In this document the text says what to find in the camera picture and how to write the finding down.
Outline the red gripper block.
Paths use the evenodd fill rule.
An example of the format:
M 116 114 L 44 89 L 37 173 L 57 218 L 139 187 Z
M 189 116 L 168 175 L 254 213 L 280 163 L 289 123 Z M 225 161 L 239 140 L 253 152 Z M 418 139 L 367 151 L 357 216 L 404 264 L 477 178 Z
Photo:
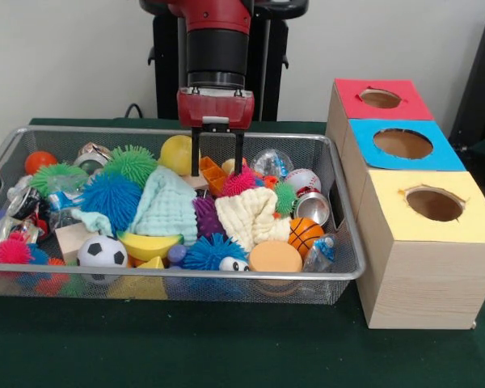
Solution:
M 255 98 L 251 91 L 183 87 L 177 92 L 179 121 L 192 128 L 192 176 L 199 176 L 200 127 L 203 124 L 226 124 L 235 130 L 234 174 L 243 169 L 244 131 L 252 121 Z

